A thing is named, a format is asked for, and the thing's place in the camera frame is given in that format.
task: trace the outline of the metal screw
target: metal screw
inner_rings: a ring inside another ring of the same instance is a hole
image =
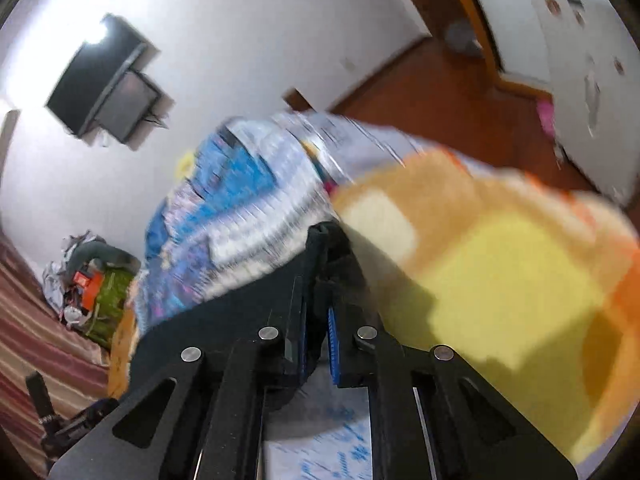
[[[360,339],[375,339],[378,335],[378,331],[372,326],[361,326],[358,329],[358,337]]]
[[[276,339],[279,333],[278,329],[274,326],[263,326],[258,331],[258,336],[260,336],[260,339],[264,339],[265,341],[271,341],[272,339]]]
[[[453,359],[453,350],[446,345],[436,346],[433,355],[440,361],[451,361]]]
[[[202,352],[200,351],[199,348],[196,348],[195,346],[190,346],[188,348],[185,348],[182,351],[182,353],[180,354],[180,357],[186,363],[193,363],[194,361],[197,361],[201,355],[202,355]]]

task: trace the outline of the television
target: television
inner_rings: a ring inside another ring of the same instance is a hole
[[[147,47],[133,28],[112,14],[89,32],[47,102],[47,108],[78,137]]]

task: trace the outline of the wooden floor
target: wooden floor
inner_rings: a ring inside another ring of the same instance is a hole
[[[569,163],[556,163],[535,101],[497,91],[482,59],[425,40],[336,113],[437,140],[497,167],[528,171],[548,186],[593,190]],[[640,230],[640,204],[628,212]]]

